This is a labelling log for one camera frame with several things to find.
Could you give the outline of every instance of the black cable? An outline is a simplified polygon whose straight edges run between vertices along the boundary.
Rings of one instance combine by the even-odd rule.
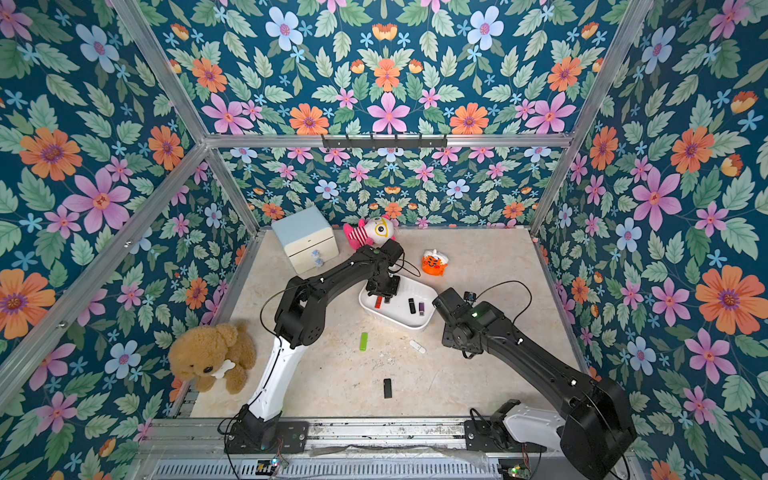
[[[515,324],[515,322],[518,320],[518,317],[519,317],[520,315],[522,315],[523,313],[525,313],[525,310],[527,310],[527,309],[528,309],[528,308],[531,306],[531,303],[533,303],[533,294],[531,293],[531,291],[530,291],[530,289],[528,288],[528,286],[527,286],[527,285],[525,285],[523,282],[521,282],[521,281],[519,281],[519,280],[507,280],[507,281],[505,281],[505,282],[500,282],[500,283],[496,283],[495,285],[491,285],[490,287],[488,287],[488,288],[486,288],[485,290],[483,290],[482,292],[480,292],[480,295],[477,295],[477,297],[475,298],[475,302],[477,302],[477,301],[478,301],[478,299],[479,299],[479,298],[482,296],[482,294],[483,294],[483,293],[485,293],[485,292],[489,291],[491,288],[496,288],[496,287],[497,287],[497,286],[499,286],[499,285],[504,285],[505,283],[520,283],[520,284],[523,286],[523,288],[525,288],[525,291],[527,291],[527,292],[528,292],[528,305],[526,305],[526,306],[525,306],[525,308],[524,308],[523,310],[520,310],[520,313],[518,313],[517,315],[515,315],[515,318],[514,318],[514,319],[512,319],[512,325],[514,325],[514,324]]]

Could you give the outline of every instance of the drawer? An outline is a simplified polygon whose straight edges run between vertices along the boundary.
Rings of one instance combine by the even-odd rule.
[[[339,255],[339,247],[336,245],[336,238],[330,237],[320,243],[317,243],[309,248],[306,248],[299,253],[291,255],[290,262],[293,264],[293,268],[296,273],[304,273],[307,270],[315,268],[316,258],[313,252],[319,252],[319,258],[326,262]]]

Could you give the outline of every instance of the floral wallpaper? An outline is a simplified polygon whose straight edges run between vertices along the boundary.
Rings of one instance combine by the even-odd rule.
[[[490,146],[223,151],[261,224],[317,204],[335,224],[388,214],[420,228],[530,223],[560,155]]]
[[[211,132],[546,134],[572,129],[627,0],[155,4]]]
[[[0,478],[123,478],[178,394],[167,349],[213,319],[248,238],[215,180],[197,172],[0,416]],[[18,298],[8,285],[42,283],[32,275],[0,271],[0,302]]]
[[[764,0],[663,3],[538,232],[653,480],[768,478],[765,15]]]

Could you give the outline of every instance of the aluminum frame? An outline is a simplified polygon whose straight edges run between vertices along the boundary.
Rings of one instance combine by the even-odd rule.
[[[72,322],[88,308],[96,291],[128,255],[128,247],[141,239],[147,228],[208,154],[208,149],[202,144],[193,147],[94,261],[66,289],[40,323],[11,351],[0,365],[0,412],[16,397],[40,362],[58,345]]]
[[[533,234],[536,234],[544,223],[544,218],[552,207],[554,199],[557,198],[560,187],[571,168],[571,164],[576,159],[581,145],[584,144],[584,139],[586,139],[589,130],[592,128],[592,122],[597,117],[603,100],[614,83],[619,67],[627,57],[637,32],[643,28],[645,17],[653,6],[654,0],[630,0],[627,11],[624,13],[624,18],[622,18],[619,27],[616,29],[616,34],[608,46],[603,68],[598,73],[597,78],[594,79],[594,84],[587,96],[587,100],[584,101],[584,105],[581,106],[581,111],[579,111],[579,115],[576,118],[576,126],[572,132],[573,143],[571,143],[558,161],[558,165],[549,177],[549,183],[538,202],[536,214],[531,222],[531,232]]]

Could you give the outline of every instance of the light blue flower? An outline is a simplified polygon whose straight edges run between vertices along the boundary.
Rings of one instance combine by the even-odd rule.
[[[712,103],[717,105],[718,108],[722,108],[724,104],[730,103],[730,98],[728,98],[728,95],[730,95],[730,88],[725,91],[718,91],[717,99],[714,100]]]
[[[22,109],[22,105],[29,104],[28,101],[22,100],[22,93],[20,91],[13,93],[12,91],[6,88],[5,94],[8,95],[8,101],[6,101],[6,103],[8,105],[16,105],[16,108],[18,108],[19,110]]]
[[[726,257],[720,256],[720,249],[716,248],[714,253],[708,253],[707,258],[712,260],[710,262],[710,266],[717,265],[717,268],[723,268],[723,262],[727,262],[728,259]]]
[[[763,116],[762,115],[757,115],[755,117],[755,111],[754,110],[750,110],[750,113],[748,113],[746,115],[746,118],[742,118],[737,123],[739,125],[743,125],[743,127],[741,127],[741,131],[744,132],[747,129],[756,130],[757,129],[757,122],[759,122],[761,120],[763,120]]]
[[[402,32],[398,33],[397,34],[398,45],[402,45],[402,47],[405,48],[407,44],[411,43],[411,39],[409,38],[410,36],[411,34],[409,33],[405,33],[405,34],[403,34]]]
[[[179,41],[176,39],[174,34],[163,33],[163,36],[165,37],[165,43],[170,44],[171,47],[175,47],[176,45],[179,45]]]
[[[369,45],[373,45],[373,40],[371,39],[370,33],[361,33],[360,34],[360,43],[362,43],[363,47],[368,47]]]
[[[35,255],[35,252],[29,252],[26,255],[24,255],[22,252],[16,250],[13,253],[13,256],[18,258],[14,263],[11,263],[11,266],[17,267],[20,266],[22,270],[25,272],[29,269],[30,265],[37,265],[38,261],[33,260],[32,257]]]
[[[607,32],[605,32],[605,31],[599,31],[599,32],[598,32],[598,33],[597,33],[597,34],[594,36],[594,38],[592,38],[592,43],[594,43],[594,45],[595,45],[596,47],[597,47],[597,46],[599,46],[601,43],[603,43],[603,42],[605,41],[605,35],[607,35]]]
[[[69,462],[67,462],[66,465],[64,465],[64,468],[66,470],[69,470],[70,472],[74,472],[74,470],[80,465],[83,461],[80,459],[80,457],[83,456],[83,452],[78,452],[78,454],[71,453],[69,455]]]
[[[72,22],[69,21],[69,15],[65,14],[58,8],[56,8],[56,15],[54,15],[54,18],[60,21],[62,27],[72,25]]]
[[[35,230],[42,230],[42,227],[40,226],[40,222],[42,221],[42,217],[35,218],[35,215],[27,214],[26,220],[19,220],[18,224],[22,227],[27,227],[27,233],[32,233]]]

